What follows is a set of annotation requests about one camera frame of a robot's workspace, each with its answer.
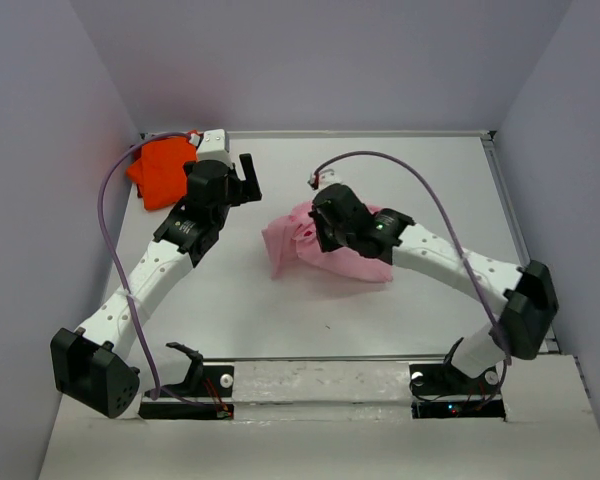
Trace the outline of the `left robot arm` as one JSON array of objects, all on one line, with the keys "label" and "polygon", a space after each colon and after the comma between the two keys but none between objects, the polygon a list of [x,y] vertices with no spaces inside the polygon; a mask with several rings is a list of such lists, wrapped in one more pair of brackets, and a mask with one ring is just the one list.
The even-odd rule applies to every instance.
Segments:
[{"label": "left robot arm", "polygon": [[143,325],[168,293],[218,242],[231,208],[261,200],[250,154],[238,166],[217,159],[184,167],[186,193],[153,234],[145,253],[109,299],[73,330],[50,343],[56,388],[96,412],[117,418],[134,398],[158,387],[157,367],[142,374],[126,360]]}]

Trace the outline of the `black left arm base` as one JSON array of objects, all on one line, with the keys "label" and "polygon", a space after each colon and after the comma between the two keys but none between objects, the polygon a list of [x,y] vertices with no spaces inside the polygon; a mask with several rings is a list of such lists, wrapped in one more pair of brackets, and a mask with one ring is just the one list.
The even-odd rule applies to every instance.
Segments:
[{"label": "black left arm base", "polygon": [[207,362],[199,351],[182,343],[169,342],[166,347],[187,358],[187,370],[179,382],[164,385],[157,400],[145,393],[141,397],[139,417],[144,420],[232,420],[235,366]]}]

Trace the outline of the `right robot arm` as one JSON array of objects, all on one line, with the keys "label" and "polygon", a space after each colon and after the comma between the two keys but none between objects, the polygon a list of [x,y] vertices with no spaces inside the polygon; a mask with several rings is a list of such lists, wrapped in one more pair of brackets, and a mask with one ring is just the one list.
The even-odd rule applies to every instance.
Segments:
[{"label": "right robot arm", "polygon": [[496,261],[430,232],[411,217],[383,208],[372,212],[348,186],[318,191],[311,210],[319,246],[412,270],[479,302],[486,325],[459,339],[440,368],[442,384],[462,392],[500,362],[537,357],[558,312],[549,268]]}]

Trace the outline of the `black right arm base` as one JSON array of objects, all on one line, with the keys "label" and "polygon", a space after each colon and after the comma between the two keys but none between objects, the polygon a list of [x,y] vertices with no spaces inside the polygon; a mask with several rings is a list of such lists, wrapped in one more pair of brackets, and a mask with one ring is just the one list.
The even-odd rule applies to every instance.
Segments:
[{"label": "black right arm base", "polygon": [[415,420],[506,419],[495,367],[477,378],[449,374],[443,364],[409,365],[411,413]]}]

